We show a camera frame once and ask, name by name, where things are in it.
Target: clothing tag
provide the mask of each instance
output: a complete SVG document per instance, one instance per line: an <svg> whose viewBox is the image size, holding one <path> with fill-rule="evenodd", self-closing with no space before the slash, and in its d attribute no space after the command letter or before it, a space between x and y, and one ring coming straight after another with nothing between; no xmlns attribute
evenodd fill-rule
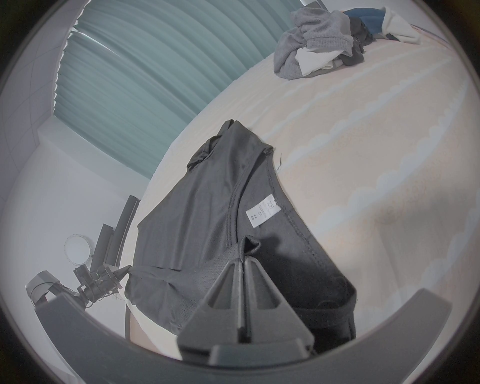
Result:
<svg viewBox="0 0 480 384"><path fill-rule="evenodd" d="M248 219L254 228L267 221L282 209L278 206L272 194L265 197L255 207L246 211Z"/></svg>

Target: curtain fold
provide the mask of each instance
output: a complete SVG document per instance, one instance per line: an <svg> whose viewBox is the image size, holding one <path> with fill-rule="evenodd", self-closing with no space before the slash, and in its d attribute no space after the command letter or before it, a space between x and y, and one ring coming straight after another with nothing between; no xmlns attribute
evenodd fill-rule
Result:
<svg viewBox="0 0 480 384"><path fill-rule="evenodd" d="M188 123L292 28L299 0L92 0L67 40L54 114L152 177Z"/></svg>

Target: white cloth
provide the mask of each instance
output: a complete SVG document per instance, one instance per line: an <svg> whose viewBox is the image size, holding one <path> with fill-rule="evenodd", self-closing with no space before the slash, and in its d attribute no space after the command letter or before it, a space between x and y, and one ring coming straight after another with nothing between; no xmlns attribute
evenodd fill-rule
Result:
<svg viewBox="0 0 480 384"><path fill-rule="evenodd" d="M307 76L319 69L332 69L332 60L341 53L342 51L312 52L308 48L299 48L295 58L299 62L301 74Z"/></svg>
<svg viewBox="0 0 480 384"><path fill-rule="evenodd" d="M401 16L388 7L385 9L384 22L382 23L382 34L391 34L402 43L420 44L420 34L412 28Z"/></svg>

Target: blue cloth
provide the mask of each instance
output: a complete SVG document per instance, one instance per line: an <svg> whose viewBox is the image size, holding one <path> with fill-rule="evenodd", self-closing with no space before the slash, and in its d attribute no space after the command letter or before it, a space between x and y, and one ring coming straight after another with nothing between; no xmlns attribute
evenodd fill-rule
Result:
<svg viewBox="0 0 480 384"><path fill-rule="evenodd" d="M343 13L350 17L359 17L372 35L382 33L382 23L385 18L385 10L375 8L353 8Z"/></svg>

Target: bedsheet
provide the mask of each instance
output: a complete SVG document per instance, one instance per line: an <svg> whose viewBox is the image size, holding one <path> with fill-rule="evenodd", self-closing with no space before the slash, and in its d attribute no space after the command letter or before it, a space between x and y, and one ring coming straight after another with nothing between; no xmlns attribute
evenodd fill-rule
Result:
<svg viewBox="0 0 480 384"><path fill-rule="evenodd" d="M432 358L478 288L480 103L454 51L419 32L420 45L378 40L365 47L364 63L313 78L278 78L272 56L248 70L170 146L121 265L132 263L138 223L184 175L192 154L225 120L239 120L274 146L284 192L356 287L358 336L421 287L453 302L424 361ZM157 348L179 358L175 336L127 303Z"/></svg>

